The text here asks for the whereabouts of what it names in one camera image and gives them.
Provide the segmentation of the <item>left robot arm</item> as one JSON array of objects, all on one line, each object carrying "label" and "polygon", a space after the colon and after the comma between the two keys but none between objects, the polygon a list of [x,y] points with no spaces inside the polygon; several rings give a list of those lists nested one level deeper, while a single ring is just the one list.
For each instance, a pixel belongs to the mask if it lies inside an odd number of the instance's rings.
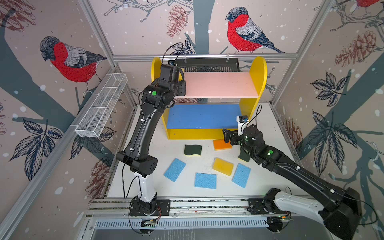
[{"label": "left robot arm", "polygon": [[174,65],[160,65],[160,75],[139,94],[140,115],[127,147],[116,159],[129,166],[139,180],[139,202],[155,204],[157,193],[151,174],[158,159],[150,156],[150,144],[165,110],[175,105],[175,97],[186,94],[184,71]]}]

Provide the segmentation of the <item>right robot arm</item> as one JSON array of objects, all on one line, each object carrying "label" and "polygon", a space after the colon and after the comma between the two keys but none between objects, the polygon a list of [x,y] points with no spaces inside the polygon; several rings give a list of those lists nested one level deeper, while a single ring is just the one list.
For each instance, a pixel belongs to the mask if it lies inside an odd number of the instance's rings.
[{"label": "right robot arm", "polygon": [[322,224],[342,240],[353,239],[362,218],[357,191],[344,190],[301,168],[280,150],[266,145],[256,125],[246,127],[242,135],[237,130],[226,129],[223,134],[226,143],[239,145],[258,165],[286,178],[313,197],[309,200],[271,188],[264,197],[269,212],[293,212]]}]

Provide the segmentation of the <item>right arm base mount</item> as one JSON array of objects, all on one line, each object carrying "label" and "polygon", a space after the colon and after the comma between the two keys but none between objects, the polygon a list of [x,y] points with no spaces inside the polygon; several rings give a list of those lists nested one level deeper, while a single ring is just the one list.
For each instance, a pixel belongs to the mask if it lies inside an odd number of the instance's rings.
[{"label": "right arm base mount", "polygon": [[276,214],[280,210],[275,203],[266,199],[248,199],[247,211],[252,215]]}]

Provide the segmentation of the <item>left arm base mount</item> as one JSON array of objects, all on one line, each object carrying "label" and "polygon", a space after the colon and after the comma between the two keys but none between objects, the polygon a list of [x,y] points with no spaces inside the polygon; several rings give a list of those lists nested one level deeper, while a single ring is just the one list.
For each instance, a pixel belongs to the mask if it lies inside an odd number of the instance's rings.
[{"label": "left arm base mount", "polygon": [[170,200],[153,200],[150,203],[135,198],[131,201],[129,216],[168,216],[170,214]]}]

